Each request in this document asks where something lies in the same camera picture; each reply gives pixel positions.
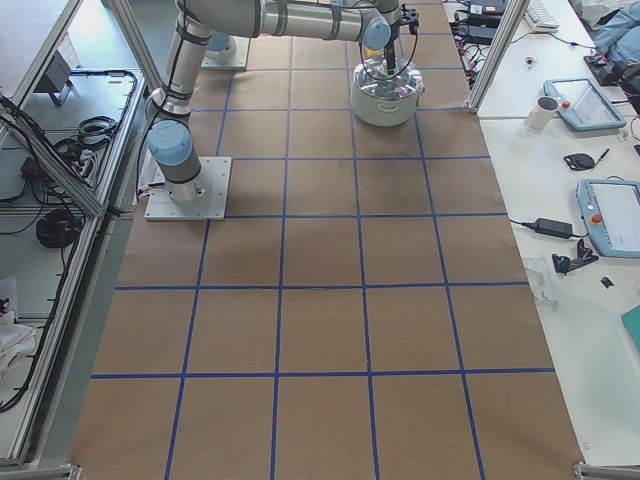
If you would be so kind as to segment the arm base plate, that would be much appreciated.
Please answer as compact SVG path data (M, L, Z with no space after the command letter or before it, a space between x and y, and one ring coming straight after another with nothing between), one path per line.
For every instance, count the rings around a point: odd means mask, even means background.
M201 68L245 71L248 63L249 46L250 40L248 38L214 32L201 63Z
M199 158L199 175L185 184L167 183L150 155L145 158L141 176L148 193L144 218L150 221L224 220L231 157Z

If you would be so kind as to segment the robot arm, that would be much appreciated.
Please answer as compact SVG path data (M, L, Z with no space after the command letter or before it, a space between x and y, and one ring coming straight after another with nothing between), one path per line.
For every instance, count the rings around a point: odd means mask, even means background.
M181 1L167 67L150 100L147 148L171 205L201 217L220 196L215 150L232 147L229 201L235 216L275 216L295 185L296 161L322 164L414 161L415 110L423 87L395 43L416 17L395 1ZM327 74L296 67L300 46L352 44L347 110L302 104L331 86Z
M235 39L226 33L214 31L209 40L206 56L210 58L227 57L236 51Z

